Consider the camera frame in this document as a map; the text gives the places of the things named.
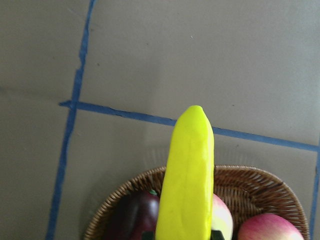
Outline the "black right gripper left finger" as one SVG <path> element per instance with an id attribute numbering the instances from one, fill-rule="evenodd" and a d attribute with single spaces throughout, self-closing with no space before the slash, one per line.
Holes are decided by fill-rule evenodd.
<path id="1" fill-rule="evenodd" d="M 155 239 L 155 233 L 152 232 L 152 231 L 144 231 L 142 233 L 141 239 L 142 240 L 154 240 Z"/>

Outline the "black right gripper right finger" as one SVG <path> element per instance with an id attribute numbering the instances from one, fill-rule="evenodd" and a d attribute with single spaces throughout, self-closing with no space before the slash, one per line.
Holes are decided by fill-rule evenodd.
<path id="1" fill-rule="evenodd" d="M 210 240 L 225 240 L 220 230 L 211 230 Z"/>

